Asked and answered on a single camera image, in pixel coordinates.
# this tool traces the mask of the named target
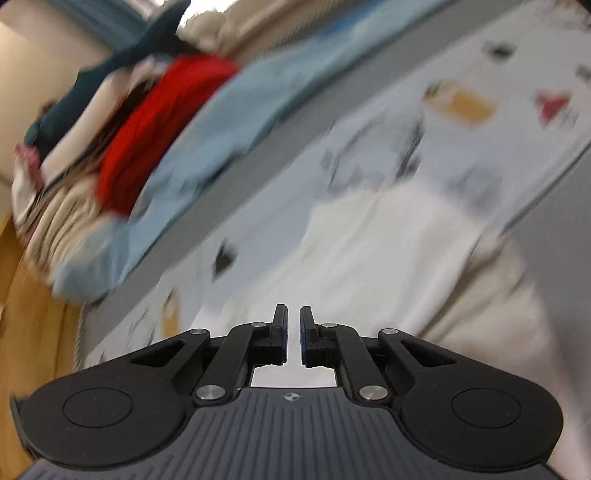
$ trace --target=beige wall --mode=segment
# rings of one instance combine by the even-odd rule
[[[0,22],[78,68],[93,65],[110,52],[45,0],[10,0],[0,8]]]
[[[7,210],[14,145],[41,105],[63,95],[78,68],[0,24],[0,216]]]

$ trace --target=red garment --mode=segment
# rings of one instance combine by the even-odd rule
[[[179,57],[123,124],[105,152],[96,194],[129,216],[152,171],[195,113],[238,71],[225,59]]]

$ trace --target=ribbed gray panel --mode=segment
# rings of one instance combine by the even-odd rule
[[[285,396],[300,398],[288,401]],[[545,466],[474,473],[417,450],[382,408],[351,403],[340,388],[246,388],[232,404],[197,410],[162,452],[108,472],[42,460],[22,480],[557,480]]]

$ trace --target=curtain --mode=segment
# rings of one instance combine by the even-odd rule
[[[48,0],[117,50],[136,43],[148,23],[123,0]]]

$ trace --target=wooden floor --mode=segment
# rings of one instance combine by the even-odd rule
[[[0,220],[0,480],[31,465],[21,448],[8,399],[22,397],[72,371],[80,309],[51,296],[21,262],[10,217]]]

